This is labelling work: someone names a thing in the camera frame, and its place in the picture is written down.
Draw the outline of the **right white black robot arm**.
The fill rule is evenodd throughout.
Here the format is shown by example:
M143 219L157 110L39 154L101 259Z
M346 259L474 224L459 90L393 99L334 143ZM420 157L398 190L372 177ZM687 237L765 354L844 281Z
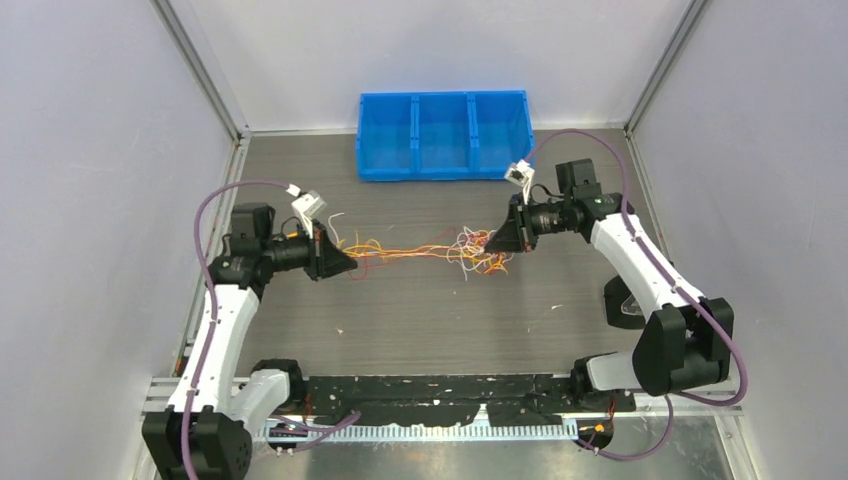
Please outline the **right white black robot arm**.
M704 297L674 269L623 196L603 192L591 160L557 165L560 194L544 203L530 197L534 173L524 160L507 168L506 180L522 190L510 198L506 219L485 252L530 252L542 235L580 234L616 271L604 287L608 324L641 333L630 351L576 361L574 403L591 411L612 390L661 396L725 381L734 324L728 302Z

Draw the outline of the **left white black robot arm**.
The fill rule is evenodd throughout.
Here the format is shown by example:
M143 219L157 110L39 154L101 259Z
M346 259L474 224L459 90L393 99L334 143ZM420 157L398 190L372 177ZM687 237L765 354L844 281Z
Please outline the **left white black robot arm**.
M163 479L245 478L273 412L293 414L305 405L307 389L295 360L262 360L244 386L233 389L247 331L275 274L302 270L318 281L358 263L321 222L303 220L285 235L274 232L274 218L266 203L234 207L225 250L208 266L206 325L165 408L142 423Z

